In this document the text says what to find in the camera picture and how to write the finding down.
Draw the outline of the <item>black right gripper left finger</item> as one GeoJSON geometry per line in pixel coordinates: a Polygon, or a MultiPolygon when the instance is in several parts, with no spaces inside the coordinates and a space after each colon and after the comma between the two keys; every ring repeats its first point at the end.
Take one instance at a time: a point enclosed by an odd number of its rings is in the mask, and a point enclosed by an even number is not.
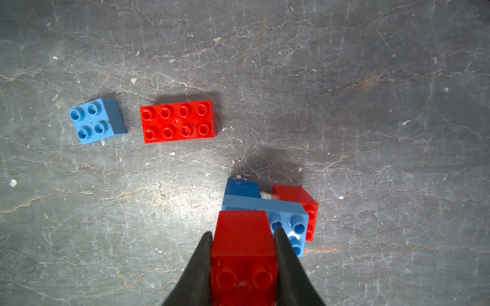
{"type": "Polygon", "coordinates": [[[185,271],[162,305],[212,305],[211,249],[213,235],[205,232],[185,271]]]}

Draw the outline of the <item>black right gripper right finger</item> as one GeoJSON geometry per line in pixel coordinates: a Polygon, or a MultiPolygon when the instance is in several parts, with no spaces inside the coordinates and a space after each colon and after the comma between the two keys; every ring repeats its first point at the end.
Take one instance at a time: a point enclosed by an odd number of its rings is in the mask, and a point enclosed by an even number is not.
{"type": "Polygon", "coordinates": [[[274,242],[278,255],[277,305],[325,305],[283,228],[274,231],[274,242]]]}

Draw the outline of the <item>blue red lego assembly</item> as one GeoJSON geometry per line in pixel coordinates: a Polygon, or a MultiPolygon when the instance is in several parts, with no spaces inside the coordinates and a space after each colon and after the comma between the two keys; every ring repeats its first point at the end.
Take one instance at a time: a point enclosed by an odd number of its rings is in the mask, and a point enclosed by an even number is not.
{"type": "Polygon", "coordinates": [[[319,204],[302,187],[274,185],[264,199],[256,182],[228,180],[211,250],[213,305],[275,305],[281,228],[297,257],[313,241],[319,204]]]}

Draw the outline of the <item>red long lego brick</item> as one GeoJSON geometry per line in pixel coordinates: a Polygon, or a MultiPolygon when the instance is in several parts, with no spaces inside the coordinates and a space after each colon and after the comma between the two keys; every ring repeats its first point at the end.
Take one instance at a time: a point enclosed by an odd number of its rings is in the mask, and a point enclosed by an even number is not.
{"type": "Polygon", "coordinates": [[[215,107],[211,100],[140,107],[147,144],[214,138],[215,107]]]}

